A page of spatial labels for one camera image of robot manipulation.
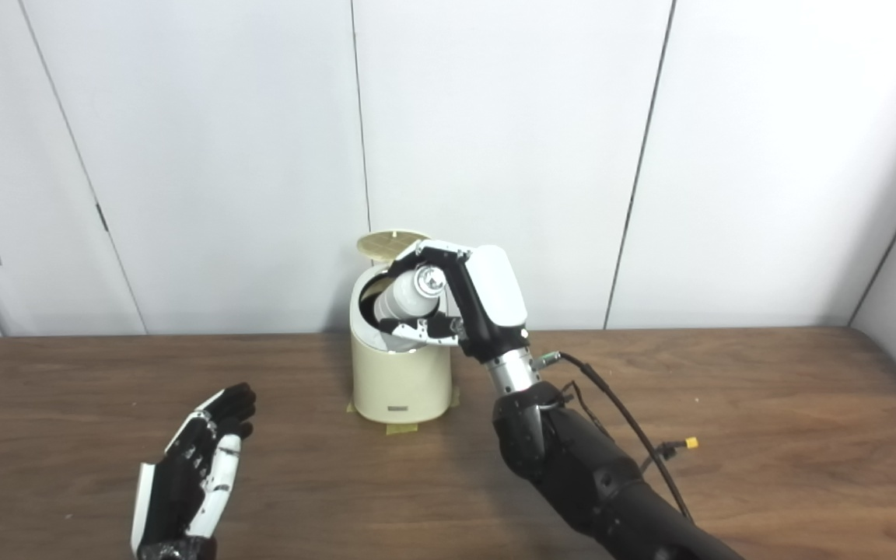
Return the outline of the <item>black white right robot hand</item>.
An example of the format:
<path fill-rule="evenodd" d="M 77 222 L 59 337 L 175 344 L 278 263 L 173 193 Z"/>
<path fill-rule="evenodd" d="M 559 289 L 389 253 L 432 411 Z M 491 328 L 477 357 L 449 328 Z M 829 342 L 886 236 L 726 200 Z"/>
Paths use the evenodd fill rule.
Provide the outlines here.
<path fill-rule="evenodd" d="M 478 362 L 526 348 L 527 308 L 507 252 L 421 239 L 401 251 L 376 297 L 376 329 L 419 346 L 459 346 Z"/>

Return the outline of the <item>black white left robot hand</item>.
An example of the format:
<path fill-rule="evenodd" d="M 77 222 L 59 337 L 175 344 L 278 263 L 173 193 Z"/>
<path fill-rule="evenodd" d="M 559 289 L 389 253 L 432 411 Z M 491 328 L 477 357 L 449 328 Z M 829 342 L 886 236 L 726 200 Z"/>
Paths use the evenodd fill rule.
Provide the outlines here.
<path fill-rule="evenodd" d="M 249 383 L 224 387 L 190 412 L 159 461 L 140 464 L 129 538 L 135 559 L 217 557 L 215 530 L 254 430 L 256 400 Z"/>

